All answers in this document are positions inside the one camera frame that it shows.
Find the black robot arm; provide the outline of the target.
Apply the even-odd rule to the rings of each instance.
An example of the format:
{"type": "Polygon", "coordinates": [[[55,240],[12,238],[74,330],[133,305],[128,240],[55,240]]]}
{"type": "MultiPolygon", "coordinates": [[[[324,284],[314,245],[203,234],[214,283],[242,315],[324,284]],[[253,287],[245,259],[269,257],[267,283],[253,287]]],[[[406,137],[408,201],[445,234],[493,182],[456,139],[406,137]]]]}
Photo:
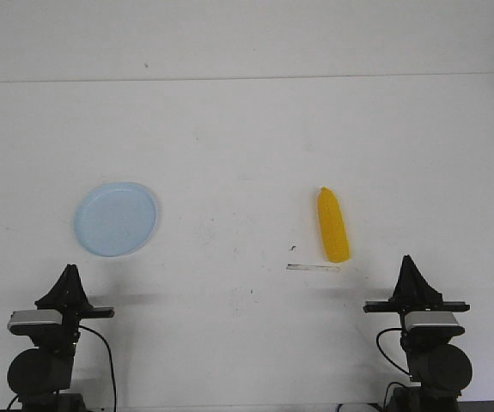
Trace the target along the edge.
{"type": "Polygon", "coordinates": [[[50,291],[34,304],[34,309],[12,312],[7,323],[11,334],[26,336],[33,344],[9,365],[13,400],[23,411],[86,411],[83,395],[67,391],[81,331],[99,337],[106,349],[110,346],[102,334],[81,322],[113,318],[114,309],[91,305],[74,264],[66,265],[50,291]]]}
{"type": "Polygon", "coordinates": [[[407,367],[391,364],[408,376],[411,386],[387,385],[381,411],[458,411],[458,397],[473,378],[467,354],[451,344],[465,333],[455,318],[467,312],[464,301],[446,301],[422,276],[409,255],[402,258],[398,281],[385,301],[367,301],[366,313],[397,313],[399,345],[407,367]]]}

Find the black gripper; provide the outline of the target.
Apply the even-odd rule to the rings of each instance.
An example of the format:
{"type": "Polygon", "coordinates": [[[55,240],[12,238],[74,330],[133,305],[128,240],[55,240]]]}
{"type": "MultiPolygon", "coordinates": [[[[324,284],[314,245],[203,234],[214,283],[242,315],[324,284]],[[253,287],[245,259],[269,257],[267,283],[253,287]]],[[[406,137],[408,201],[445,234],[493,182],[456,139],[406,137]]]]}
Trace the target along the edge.
{"type": "MultiPolygon", "coordinates": [[[[436,291],[422,276],[411,256],[402,258],[398,281],[393,290],[391,300],[402,300],[406,297],[408,287],[408,262],[410,264],[412,291],[417,301],[442,301],[442,294],[436,291]]],[[[470,305],[464,301],[444,301],[442,303],[400,303],[392,301],[366,301],[364,313],[397,313],[405,316],[410,312],[468,312],[470,305]]]]}
{"type": "Polygon", "coordinates": [[[63,326],[66,322],[80,323],[84,319],[104,319],[114,317],[110,306],[92,306],[83,289],[81,277],[75,264],[67,264],[49,292],[35,301],[35,325],[63,326]],[[72,303],[65,303],[70,278],[72,303]]]}

